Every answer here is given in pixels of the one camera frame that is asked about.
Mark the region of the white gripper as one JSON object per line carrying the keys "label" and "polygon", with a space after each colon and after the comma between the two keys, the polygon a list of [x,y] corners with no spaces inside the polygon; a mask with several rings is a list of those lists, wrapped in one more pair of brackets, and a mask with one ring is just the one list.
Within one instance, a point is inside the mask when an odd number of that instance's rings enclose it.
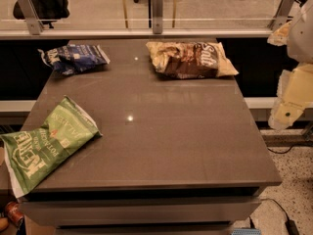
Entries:
{"label": "white gripper", "polygon": [[271,128],[283,130],[292,126],[313,102],[313,0],[307,0],[292,21],[275,30],[267,42],[274,46],[287,44],[288,55],[300,62],[292,71],[282,71],[268,119]]}

